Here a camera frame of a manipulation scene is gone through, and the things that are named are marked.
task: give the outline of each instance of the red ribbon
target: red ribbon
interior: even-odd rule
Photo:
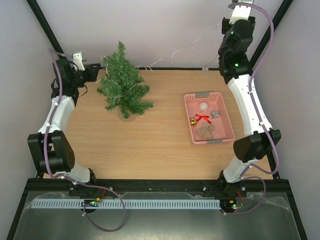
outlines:
[[[196,120],[197,122],[199,122],[199,120],[201,120],[202,118],[204,118],[204,120],[206,120],[208,123],[212,124],[212,121],[210,121],[208,118],[209,116],[201,116],[199,114],[196,114],[196,116],[198,117],[198,119]]]

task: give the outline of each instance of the pink plastic tray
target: pink plastic tray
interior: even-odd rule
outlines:
[[[205,102],[208,104],[208,109],[200,112],[199,104]],[[235,134],[231,126],[229,115],[225,106],[224,99],[220,92],[200,92],[184,95],[185,110],[187,115],[187,121],[192,139],[192,145],[208,145],[230,142],[235,140]],[[213,111],[219,111],[220,116],[212,118],[211,113]],[[197,134],[197,130],[202,127],[202,124],[206,122],[203,118],[199,120],[196,126],[190,125],[190,118],[196,118],[196,114],[201,116],[210,116],[209,120],[214,125],[214,131],[212,132],[212,139],[203,139]]]

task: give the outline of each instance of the gold bell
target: gold bell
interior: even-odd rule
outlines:
[[[193,118],[193,117],[191,117],[190,118],[190,125],[191,125],[191,127],[194,127],[195,125],[197,125],[197,119],[195,119],[195,118]]]

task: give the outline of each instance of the white wall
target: white wall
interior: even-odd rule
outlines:
[[[0,239],[6,239],[27,178],[36,170],[27,144],[50,109],[50,47],[25,0],[0,7]]]
[[[274,16],[282,0],[255,0]],[[154,67],[217,67],[223,35],[221,25],[206,34],[232,10],[231,0],[38,0],[56,38],[66,53],[85,50],[89,63],[113,53],[118,41],[127,47],[127,57],[135,65]],[[261,13],[257,16],[251,57],[268,27]],[[176,51],[173,63],[169,57]]]
[[[295,0],[275,33],[255,85],[282,139],[280,175],[289,179],[309,239],[319,239],[320,5]]]

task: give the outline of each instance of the tree base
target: tree base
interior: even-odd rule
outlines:
[[[131,115],[131,117],[129,117],[129,118],[124,118],[124,115],[121,112],[121,108],[120,107],[116,108],[116,113],[118,114],[120,120],[123,121],[123,122],[126,122],[126,123],[133,122],[138,117],[138,115]]]

